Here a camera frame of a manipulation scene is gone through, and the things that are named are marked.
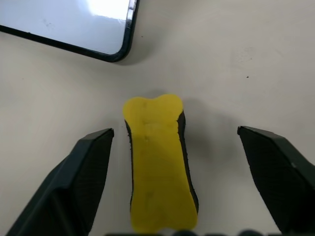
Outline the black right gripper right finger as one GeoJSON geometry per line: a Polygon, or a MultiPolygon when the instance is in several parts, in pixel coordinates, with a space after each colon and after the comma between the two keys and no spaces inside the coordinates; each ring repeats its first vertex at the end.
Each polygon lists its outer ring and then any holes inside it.
{"type": "Polygon", "coordinates": [[[237,130],[254,183],[283,234],[315,234],[315,165],[285,137],[237,130]]]}

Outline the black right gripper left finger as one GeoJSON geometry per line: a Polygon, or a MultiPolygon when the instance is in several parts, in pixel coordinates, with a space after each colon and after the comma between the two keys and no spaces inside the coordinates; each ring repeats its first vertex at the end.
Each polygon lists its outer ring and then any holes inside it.
{"type": "Polygon", "coordinates": [[[88,236],[104,190],[114,130],[77,141],[5,236],[88,236]]]}

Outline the yellow bone-shaped whiteboard eraser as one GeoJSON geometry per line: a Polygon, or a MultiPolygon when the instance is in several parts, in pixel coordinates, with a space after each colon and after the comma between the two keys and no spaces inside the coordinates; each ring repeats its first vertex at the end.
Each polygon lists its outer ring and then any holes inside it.
{"type": "Polygon", "coordinates": [[[185,142],[183,102],[174,94],[134,97],[123,106],[130,142],[130,218],[138,233],[191,230],[199,202],[185,142]]]}

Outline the black-framed whiteboard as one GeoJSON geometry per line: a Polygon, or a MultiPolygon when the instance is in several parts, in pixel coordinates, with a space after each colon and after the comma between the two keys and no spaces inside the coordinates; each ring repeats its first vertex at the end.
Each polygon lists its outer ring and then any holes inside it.
{"type": "Polygon", "coordinates": [[[0,31],[106,62],[130,51],[140,0],[0,0],[0,31]]]}

